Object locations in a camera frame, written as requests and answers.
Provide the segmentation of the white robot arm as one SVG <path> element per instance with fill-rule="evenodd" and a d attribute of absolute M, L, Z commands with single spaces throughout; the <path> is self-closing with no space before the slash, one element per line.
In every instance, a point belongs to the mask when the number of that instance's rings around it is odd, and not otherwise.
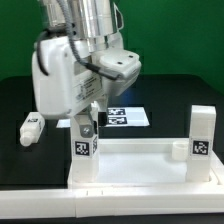
<path fill-rule="evenodd" d="M 84 138 L 97 133 L 92 103 L 107 96 L 121 71 L 101 62 L 119 35 L 111 0 L 39 0 L 46 19 L 32 56 L 37 111 L 46 119 L 71 119 Z"/>

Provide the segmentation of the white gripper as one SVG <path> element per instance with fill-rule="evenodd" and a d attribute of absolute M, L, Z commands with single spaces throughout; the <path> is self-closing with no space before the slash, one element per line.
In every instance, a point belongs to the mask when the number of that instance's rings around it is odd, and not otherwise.
<path fill-rule="evenodd" d="M 67 37 L 42 41 L 41 57 L 48 75 L 40 70 L 34 52 L 32 79 L 36 108 L 45 119 L 73 117 L 104 94 L 101 77 L 76 61 Z M 91 114 L 78 114 L 76 121 L 83 138 L 97 133 Z"/>

